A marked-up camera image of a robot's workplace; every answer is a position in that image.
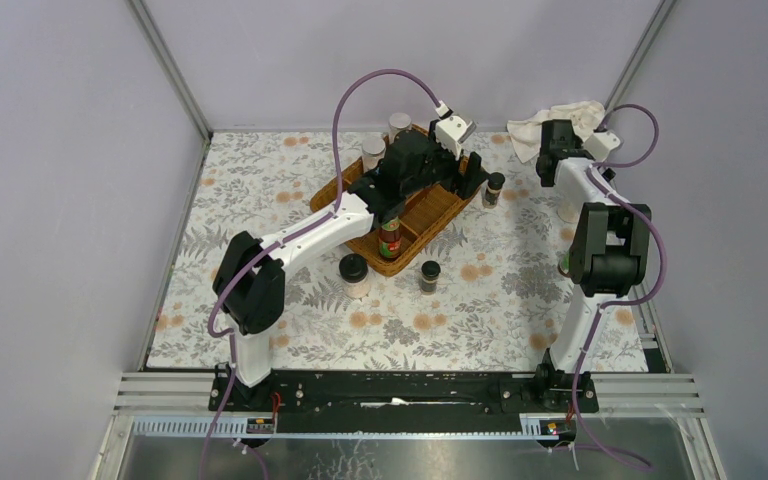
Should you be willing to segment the silver lid jar blue label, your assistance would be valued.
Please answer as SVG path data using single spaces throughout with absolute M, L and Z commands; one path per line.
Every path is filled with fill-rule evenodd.
M 361 144 L 361 161 L 364 173 L 375 170 L 386 153 L 387 143 L 380 135 L 371 135 Z

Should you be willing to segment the silver lid white grain jar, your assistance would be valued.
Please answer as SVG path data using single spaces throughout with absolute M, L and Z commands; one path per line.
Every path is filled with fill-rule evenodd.
M 392 145 L 398 134 L 410 131 L 412 128 L 413 122 L 408 114 L 404 112 L 391 114 L 388 119 L 388 144 Z

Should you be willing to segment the brown wicker divided basket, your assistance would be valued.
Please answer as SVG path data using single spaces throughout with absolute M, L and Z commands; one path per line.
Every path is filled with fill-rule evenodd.
M 415 126 L 425 134 L 426 129 Z M 460 171 L 463 171 L 467 156 L 462 157 Z M 369 267 L 377 273 L 392 277 L 401 272 L 448 224 L 468 205 L 476 194 L 460 199 L 456 192 L 450 192 L 441 185 L 420 190 L 405 199 L 387 199 L 380 192 L 380 177 L 364 173 L 362 161 L 354 161 L 342 171 L 343 190 L 356 194 L 366 203 L 382 210 L 376 214 L 373 226 L 345 241 L 354 253 L 363 256 Z M 395 259 L 385 259 L 379 254 L 378 229 L 386 221 L 398 217 L 401 222 L 401 253 Z

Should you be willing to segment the red sauce bottle yellow cap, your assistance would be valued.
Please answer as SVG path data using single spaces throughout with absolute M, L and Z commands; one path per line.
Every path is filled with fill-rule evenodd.
M 398 217 L 383 223 L 378 229 L 379 254 L 388 260 L 401 253 L 401 222 Z

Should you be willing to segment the white jar wide black lid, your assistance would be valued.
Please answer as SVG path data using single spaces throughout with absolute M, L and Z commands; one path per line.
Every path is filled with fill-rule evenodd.
M 345 255 L 338 264 L 338 271 L 349 298 L 360 299 L 369 293 L 369 267 L 363 256 L 357 253 Z

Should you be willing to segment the white bottle black cap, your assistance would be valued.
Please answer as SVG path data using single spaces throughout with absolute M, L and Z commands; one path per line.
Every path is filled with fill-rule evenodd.
M 564 223 L 576 224 L 580 215 L 580 206 L 571 201 L 562 200 L 556 209 L 556 214 Z

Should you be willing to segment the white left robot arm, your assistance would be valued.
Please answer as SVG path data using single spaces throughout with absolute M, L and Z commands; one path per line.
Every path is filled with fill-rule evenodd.
M 231 319 L 225 333 L 232 341 L 232 398 L 248 411 L 269 401 L 268 331 L 283 314 L 286 283 L 299 268 L 340 244 L 405 218 L 410 197 L 419 192 L 441 188 L 470 200 L 487 177 L 478 153 L 461 157 L 435 134 L 403 131 L 374 168 L 350 184 L 337 179 L 336 199 L 308 218 L 261 238 L 247 231 L 236 234 L 213 282 L 217 302 L 208 320 L 213 327 L 220 313 Z

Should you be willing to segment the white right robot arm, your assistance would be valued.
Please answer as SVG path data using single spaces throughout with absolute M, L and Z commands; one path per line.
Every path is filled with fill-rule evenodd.
M 532 386 L 535 402 L 549 412 L 585 396 L 588 350 L 601 331 L 599 308 L 625 299 L 645 275 L 648 230 L 624 208 L 625 198 L 597 167 L 597 157 L 618 141 L 610 132 L 584 141 L 566 119 L 541 124 L 535 164 L 540 183 L 557 188 L 579 213 L 566 256 L 573 296 L 561 333 L 546 350 Z

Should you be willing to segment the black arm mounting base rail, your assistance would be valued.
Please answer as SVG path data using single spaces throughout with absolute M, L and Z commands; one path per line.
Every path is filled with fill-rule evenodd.
M 216 366 L 208 408 L 263 412 L 280 434 L 502 434 L 525 414 L 598 412 L 594 382 L 551 373 L 274 370 L 254 387 Z

